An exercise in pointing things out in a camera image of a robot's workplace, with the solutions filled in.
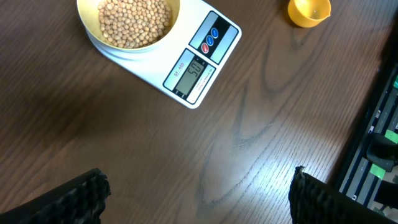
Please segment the soybeans in bowl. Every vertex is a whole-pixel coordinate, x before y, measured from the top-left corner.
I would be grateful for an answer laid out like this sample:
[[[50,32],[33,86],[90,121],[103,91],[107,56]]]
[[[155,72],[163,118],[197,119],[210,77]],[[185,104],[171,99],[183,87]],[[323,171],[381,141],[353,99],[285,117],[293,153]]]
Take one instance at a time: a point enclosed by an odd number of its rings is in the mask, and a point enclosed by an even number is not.
[[[146,47],[171,29],[172,9],[166,0],[103,0],[98,10],[101,34],[115,47]]]

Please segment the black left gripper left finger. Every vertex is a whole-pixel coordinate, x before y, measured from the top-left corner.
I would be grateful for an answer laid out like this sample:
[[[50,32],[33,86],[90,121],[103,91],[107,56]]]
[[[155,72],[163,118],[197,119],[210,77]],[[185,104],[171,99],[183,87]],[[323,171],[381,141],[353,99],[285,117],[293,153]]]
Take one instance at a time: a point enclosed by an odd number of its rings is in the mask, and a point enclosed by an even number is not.
[[[100,223],[110,195],[107,176],[95,168],[2,213],[1,223]]]

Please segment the pale yellow bowl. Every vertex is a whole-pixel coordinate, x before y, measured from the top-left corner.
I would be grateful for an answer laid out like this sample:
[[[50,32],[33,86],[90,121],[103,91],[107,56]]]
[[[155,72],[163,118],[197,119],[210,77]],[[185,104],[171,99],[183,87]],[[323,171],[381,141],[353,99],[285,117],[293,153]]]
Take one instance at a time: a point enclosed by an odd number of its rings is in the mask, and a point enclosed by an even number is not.
[[[137,52],[139,50],[143,49],[148,49],[150,47],[154,46],[159,46],[164,42],[164,40],[169,38],[169,35],[171,34],[172,30],[176,26],[176,22],[178,20],[179,14],[180,14],[180,6],[181,6],[181,0],[166,0],[168,5],[172,9],[172,21],[171,21],[171,29],[169,32],[159,41],[157,41],[154,44],[151,44],[146,47],[141,47],[138,49],[123,49],[119,47],[115,47],[111,44],[109,44],[107,41],[105,41],[105,38],[102,36],[101,31],[100,31],[100,22],[98,19],[98,4],[100,1],[103,0],[77,0],[77,9],[79,13],[79,17],[89,35],[93,37],[94,40],[97,40],[101,45],[110,47],[112,49],[117,49],[117,50],[124,50],[127,52]]]

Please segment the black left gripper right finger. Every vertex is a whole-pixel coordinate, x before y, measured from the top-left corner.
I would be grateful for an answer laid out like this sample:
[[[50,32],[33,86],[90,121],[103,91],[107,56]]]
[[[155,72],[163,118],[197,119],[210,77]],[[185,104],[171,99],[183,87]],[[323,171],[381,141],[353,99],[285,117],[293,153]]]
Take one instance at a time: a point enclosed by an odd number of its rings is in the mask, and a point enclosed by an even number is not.
[[[297,166],[290,184],[293,224],[394,224],[395,222],[341,194]]]

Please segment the black mounting rail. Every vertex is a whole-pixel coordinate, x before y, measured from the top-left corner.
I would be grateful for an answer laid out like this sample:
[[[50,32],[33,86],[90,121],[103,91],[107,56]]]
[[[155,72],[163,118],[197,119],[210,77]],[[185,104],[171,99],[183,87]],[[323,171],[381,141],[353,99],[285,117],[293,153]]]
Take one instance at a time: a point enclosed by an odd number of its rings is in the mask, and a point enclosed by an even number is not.
[[[397,185],[396,62],[380,72],[331,181],[343,195],[396,222],[397,210],[375,201],[386,183]]]

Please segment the white digital kitchen scale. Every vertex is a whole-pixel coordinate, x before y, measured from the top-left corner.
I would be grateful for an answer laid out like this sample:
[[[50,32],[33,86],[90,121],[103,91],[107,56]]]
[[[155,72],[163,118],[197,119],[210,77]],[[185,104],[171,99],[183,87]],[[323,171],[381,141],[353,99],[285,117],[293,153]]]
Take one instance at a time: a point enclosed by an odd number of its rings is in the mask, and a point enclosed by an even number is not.
[[[127,52],[101,45],[87,35],[105,57],[195,109],[239,42],[242,31],[207,2],[181,0],[176,26],[157,47]]]

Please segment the yellow measuring scoop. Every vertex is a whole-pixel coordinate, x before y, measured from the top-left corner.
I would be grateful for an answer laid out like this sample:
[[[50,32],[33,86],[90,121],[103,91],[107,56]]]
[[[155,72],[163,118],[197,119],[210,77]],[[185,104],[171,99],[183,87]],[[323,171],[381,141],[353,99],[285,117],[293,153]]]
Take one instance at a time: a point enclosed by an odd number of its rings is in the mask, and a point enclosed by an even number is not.
[[[299,27],[311,28],[331,16],[330,0],[290,0],[288,15]]]

